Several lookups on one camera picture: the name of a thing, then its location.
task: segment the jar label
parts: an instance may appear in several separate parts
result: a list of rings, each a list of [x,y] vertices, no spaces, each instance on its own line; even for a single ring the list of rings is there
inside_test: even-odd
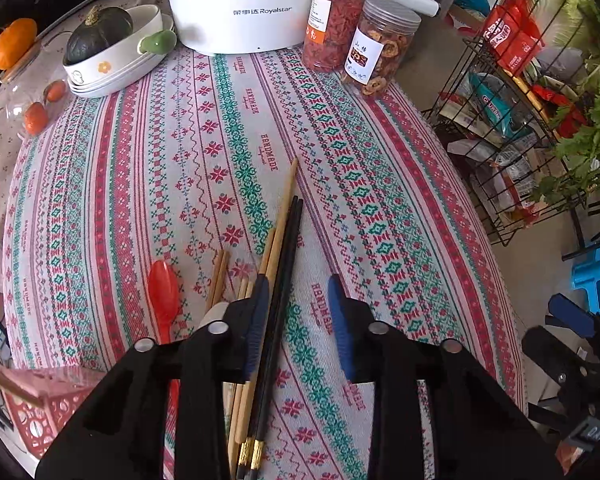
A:
[[[329,0],[311,0],[306,34],[315,43],[324,43],[324,33],[327,31],[330,10],[331,2]]]
[[[384,45],[378,41],[372,40],[356,28],[356,34],[353,36],[347,60],[344,63],[344,70],[353,79],[366,85],[371,79],[371,73],[374,71],[380,53]]]

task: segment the ceramic spoon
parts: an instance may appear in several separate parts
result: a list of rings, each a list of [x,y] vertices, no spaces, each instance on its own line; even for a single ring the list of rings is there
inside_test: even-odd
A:
[[[160,344],[170,343],[171,324],[178,314],[178,280],[164,260],[156,260],[151,265],[149,299],[158,323]]]

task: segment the white bowl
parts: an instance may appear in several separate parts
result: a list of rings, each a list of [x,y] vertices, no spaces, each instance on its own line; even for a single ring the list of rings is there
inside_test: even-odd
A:
[[[88,86],[123,69],[138,57],[139,43],[147,36],[162,30],[162,13],[158,6],[140,5],[127,9],[134,22],[134,31],[124,40],[79,63],[65,65],[69,80],[75,85]]]
[[[171,16],[169,16],[168,14],[163,14],[162,15],[162,20],[164,22],[165,28],[173,30],[173,18]],[[102,88],[104,86],[111,85],[112,83],[116,82],[120,78],[125,77],[125,75],[127,73],[135,70],[136,67],[138,67],[139,65],[142,65],[143,63],[146,63],[149,59],[152,59],[152,57],[154,55],[155,54],[151,54],[150,52],[145,52],[144,54],[142,54],[141,56],[139,56],[138,58],[136,58],[135,60],[133,60],[128,65],[122,67],[116,73],[109,74],[107,77],[105,77],[103,79],[100,79],[100,80],[98,80],[96,82],[93,82],[93,83],[91,83],[89,85],[77,85],[77,84],[74,84],[69,79],[67,81],[68,84],[69,84],[69,88],[74,93],[83,93],[83,92],[90,92],[90,91]]]
[[[173,28],[173,19],[171,16],[164,14],[163,20],[165,27]],[[112,77],[106,78],[106,80],[89,86],[86,89],[78,87],[69,81],[69,89],[77,96],[88,98],[103,97],[112,94],[147,75],[151,70],[158,66],[165,56],[166,54],[150,54],[147,52],[125,66],[122,70],[119,70],[119,72]]]

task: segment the black chopstick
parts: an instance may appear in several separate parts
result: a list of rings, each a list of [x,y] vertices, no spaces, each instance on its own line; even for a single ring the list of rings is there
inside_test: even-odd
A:
[[[285,253],[285,263],[283,267],[282,291],[280,293],[278,307],[276,309],[276,324],[271,337],[271,348],[267,355],[266,371],[264,375],[264,388],[262,398],[257,406],[258,416],[255,441],[253,444],[253,455],[251,458],[251,469],[247,480],[258,480],[262,452],[267,436],[267,422],[269,419],[269,407],[273,395],[273,384],[276,381],[276,371],[278,369],[278,353],[282,342],[282,333],[285,327],[286,306],[291,295],[291,284],[293,279],[294,264],[296,262],[296,248],[298,247],[298,234],[300,232],[300,221],[302,219],[302,206],[304,201],[298,200],[296,211],[290,215],[290,225],[286,228],[291,234],[291,247],[288,254]]]
[[[250,440],[254,440],[254,436],[256,433],[256,427],[258,423],[258,411],[259,406],[262,403],[262,398],[264,394],[264,386],[265,386],[265,377],[266,377],[266,363],[268,361],[268,355],[271,351],[271,339],[274,331],[274,327],[276,326],[276,317],[278,315],[278,311],[280,309],[280,296],[283,290],[283,280],[286,274],[286,264],[288,263],[288,254],[290,253],[290,248],[296,245],[298,240],[298,235],[296,234],[296,238],[292,238],[292,219],[297,215],[298,209],[298,197],[294,196],[291,201],[291,206],[289,208],[289,214],[286,218],[285,225],[285,235],[282,239],[282,246],[280,247],[280,260],[278,263],[278,272],[276,273],[276,281],[273,286],[273,292],[271,295],[271,304],[269,307],[269,315],[267,317],[267,325],[264,332],[264,339],[262,343],[262,352],[260,353],[260,365],[258,366],[258,375],[256,378],[256,385],[253,391],[253,405],[251,407],[251,413],[249,416],[249,425],[247,430],[247,443],[248,449],[253,453],[253,446],[249,442]],[[235,477],[237,480],[243,480],[244,476],[250,469],[252,456],[246,456],[245,460],[240,457],[240,461],[238,462],[238,467],[235,473]]]

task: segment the floral tablecloth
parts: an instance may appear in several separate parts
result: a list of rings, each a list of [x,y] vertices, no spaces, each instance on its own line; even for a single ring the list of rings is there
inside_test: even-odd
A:
[[[186,337],[216,250],[232,253],[227,299],[257,263],[294,157],[305,208],[264,478],[366,475],[372,387],[339,369],[332,272],[410,337],[459,339],[523,406],[507,293],[439,141],[398,87],[366,102],[297,49],[209,58],[178,46],[123,91],[74,99],[22,145],[4,235],[16,364],[107,370],[155,336],[156,258],[178,275],[172,332]]]

